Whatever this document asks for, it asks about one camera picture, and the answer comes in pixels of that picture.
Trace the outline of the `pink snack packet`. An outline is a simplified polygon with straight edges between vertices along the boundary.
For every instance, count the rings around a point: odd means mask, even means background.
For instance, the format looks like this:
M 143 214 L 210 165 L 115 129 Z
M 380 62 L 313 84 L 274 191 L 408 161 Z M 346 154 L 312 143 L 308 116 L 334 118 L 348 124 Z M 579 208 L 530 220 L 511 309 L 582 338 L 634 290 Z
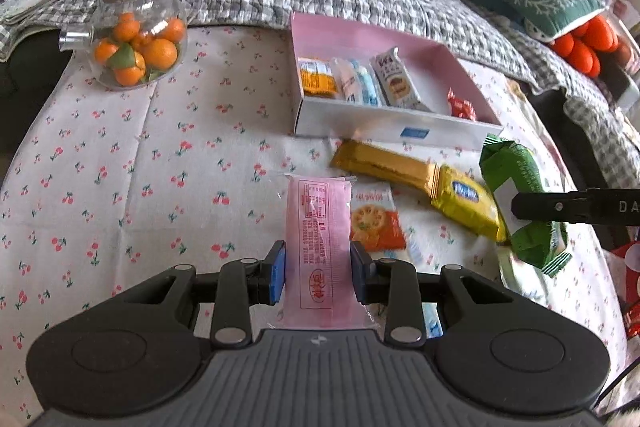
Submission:
M 372 329 L 352 285 L 350 202 L 345 178 L 288 176 L 285 284 L 286 329 Z

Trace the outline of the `green snack packet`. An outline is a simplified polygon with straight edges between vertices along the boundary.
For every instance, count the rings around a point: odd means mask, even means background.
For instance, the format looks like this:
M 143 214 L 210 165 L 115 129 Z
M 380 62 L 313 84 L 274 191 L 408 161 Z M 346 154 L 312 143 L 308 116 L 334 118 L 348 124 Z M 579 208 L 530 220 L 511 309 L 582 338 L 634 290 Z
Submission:
M 532 154 L 518 142 L 490 134 L 480 152 L 480 172 L 506 224 L 513 254 L 555 277 L 572 255 L 566 224 L 556 219 Z

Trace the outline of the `yellow cracker packet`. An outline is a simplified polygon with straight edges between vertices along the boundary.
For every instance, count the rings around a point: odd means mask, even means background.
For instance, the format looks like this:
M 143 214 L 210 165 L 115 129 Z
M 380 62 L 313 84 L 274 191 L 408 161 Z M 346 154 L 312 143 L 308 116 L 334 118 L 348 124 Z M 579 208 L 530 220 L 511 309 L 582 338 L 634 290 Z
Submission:
M 444 216 L 497 244 L 508 241 L 494 196 L 463 172 L 448 165 L 434 170 L 431 205 Z

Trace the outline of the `gold brown wafer bar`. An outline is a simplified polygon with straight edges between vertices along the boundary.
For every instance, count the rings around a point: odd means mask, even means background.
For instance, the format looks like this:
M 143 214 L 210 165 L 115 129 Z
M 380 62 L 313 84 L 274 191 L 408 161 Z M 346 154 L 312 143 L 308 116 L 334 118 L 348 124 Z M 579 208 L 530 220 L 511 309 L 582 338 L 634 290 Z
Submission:
M 387 182 L 415 188 L 429 198 L 438 192 L 439 173 L 434 162 L 400 155 L 385 148 L 346 141 L 335 152 L 331 166 Z

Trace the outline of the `red candy packet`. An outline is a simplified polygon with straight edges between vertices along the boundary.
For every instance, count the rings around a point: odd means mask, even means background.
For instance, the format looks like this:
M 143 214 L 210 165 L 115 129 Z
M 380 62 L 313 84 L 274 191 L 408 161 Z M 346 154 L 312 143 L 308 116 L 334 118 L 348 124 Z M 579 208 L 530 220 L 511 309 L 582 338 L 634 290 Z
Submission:
M 454 90 L 449 89 L 447 93 L 447 102 L 452 117 L 462 118 L 470 121 L 476 121 L 475 109 L 471 102 L 464 98 L 458 98 Z

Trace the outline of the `orange lotus chip packet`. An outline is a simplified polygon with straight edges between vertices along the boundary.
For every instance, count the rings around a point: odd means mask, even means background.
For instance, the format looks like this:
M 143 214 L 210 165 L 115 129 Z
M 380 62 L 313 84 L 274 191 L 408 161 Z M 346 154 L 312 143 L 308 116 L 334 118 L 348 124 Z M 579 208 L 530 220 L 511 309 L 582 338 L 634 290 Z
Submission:
M 368 253 L 406 248 L 392 190 L 387 183 L 357 183 L 350 202 L 350 239 Z

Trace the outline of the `orange carrot plush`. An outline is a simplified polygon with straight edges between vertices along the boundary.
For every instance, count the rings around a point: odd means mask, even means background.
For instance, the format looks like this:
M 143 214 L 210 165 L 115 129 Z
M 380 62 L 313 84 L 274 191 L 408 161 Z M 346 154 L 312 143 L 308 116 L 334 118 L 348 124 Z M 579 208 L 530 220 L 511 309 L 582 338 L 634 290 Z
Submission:
M 549 44 L 559 57 L 591 79 L 597 78 L 601 72 L 599 53 L 611 54 L 619 47 L 620 38 L 602 14 Z

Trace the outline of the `cherry print tablecloth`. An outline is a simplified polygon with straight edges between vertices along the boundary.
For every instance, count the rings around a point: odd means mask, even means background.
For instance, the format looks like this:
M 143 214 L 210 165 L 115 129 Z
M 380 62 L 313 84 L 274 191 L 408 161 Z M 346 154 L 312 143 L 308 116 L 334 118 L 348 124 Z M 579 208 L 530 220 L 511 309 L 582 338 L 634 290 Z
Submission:
M 285 190 L 330 169 L 340 140 L 292 135 L 291 45 L 246 27 L 189 31 L 177 75 L 106 91 L 72 58 L 16 153 L 1 187 L 1 425 L 41 412 L 26 352 L 50 326 L 177 263 L 218 271 L 262 257 L 284 236 Z M 548 132 L 516 83 L 461 61 L 503 136 L 536 158 L 544 187 L 574 190 Z M 442 216 L 420 193 L 393 199 L 408 249 L 373 258 L 420 272 L 457 263 L 500 280 L 503 249 Z M 609 381 L 627 365 L 620 305 L 596 232 L 567 225 L 573 256 L 538 283 L 519 263 L 524 294 L 582 324 L 608 347 Z

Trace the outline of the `white brown cake packet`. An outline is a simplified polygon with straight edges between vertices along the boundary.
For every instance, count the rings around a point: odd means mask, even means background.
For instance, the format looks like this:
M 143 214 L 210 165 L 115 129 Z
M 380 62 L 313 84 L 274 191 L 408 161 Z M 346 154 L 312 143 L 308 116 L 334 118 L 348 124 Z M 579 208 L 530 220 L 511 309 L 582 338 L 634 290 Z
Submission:
M 405 63 L 399 57 L 398 46 L 375 55 L 371 64 L 388 104 L 402 109 L 430 111 L 416 90 Z

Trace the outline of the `white blue bread packet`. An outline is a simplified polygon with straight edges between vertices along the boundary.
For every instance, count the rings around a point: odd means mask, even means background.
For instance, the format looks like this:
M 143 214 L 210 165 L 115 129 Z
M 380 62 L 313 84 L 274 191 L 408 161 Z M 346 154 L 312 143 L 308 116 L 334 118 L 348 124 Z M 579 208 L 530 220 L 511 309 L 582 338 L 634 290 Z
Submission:
M 347 103 L 381 107 L 385 101 L 378 77 L 369 64 L 353 58 L 332 58 L 330 66 Z

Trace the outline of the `white pink cardboard box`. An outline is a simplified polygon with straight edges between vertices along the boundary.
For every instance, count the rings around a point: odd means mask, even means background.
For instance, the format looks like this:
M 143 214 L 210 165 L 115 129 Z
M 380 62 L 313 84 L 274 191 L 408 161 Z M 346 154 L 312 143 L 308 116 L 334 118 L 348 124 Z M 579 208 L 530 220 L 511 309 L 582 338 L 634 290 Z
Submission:
M 446 46 L 336 17 L 291 17 L 300 136 L 480 150 L 503 127 Z

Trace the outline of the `orange snack packet in box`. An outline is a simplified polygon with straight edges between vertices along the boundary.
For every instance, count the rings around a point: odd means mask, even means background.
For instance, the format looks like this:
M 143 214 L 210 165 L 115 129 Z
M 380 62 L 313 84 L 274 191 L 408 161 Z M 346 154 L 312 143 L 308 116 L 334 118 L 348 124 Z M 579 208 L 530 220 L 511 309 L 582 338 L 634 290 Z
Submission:
M 299 57 L 297 66 L 300 83 L 307 96 L 335 98 L 338 95 L 336 80 L 327 61 Z

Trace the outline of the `glass jar with tangerines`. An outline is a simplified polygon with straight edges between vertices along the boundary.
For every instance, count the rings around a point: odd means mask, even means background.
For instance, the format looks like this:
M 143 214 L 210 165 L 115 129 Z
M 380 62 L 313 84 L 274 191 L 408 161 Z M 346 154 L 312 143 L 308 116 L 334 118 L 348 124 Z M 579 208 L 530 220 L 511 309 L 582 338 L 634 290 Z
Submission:
M 87 23 L 61 29 L 58 48 L 86 60 L 104 87 L 130 90 L 174 72 L 190 15 L 183 0 L 96 0 Z

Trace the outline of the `grey checkered blanket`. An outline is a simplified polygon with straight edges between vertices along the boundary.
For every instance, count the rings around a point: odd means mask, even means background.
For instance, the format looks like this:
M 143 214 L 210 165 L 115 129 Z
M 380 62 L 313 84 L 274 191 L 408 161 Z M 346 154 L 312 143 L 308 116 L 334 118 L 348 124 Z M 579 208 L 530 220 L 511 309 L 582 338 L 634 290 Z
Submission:
M 356 20 L 446 44 L 465 61 L 521 80 L 541 94 L 564 93 L 564 113 L 582 128 L 605 182 L 639 184 L 639 133 L 616 108 L 603 81 L 590 81 L 544 44 L 474 0 L 182 0 L 196 26 L 288 27 L 293 13 Z

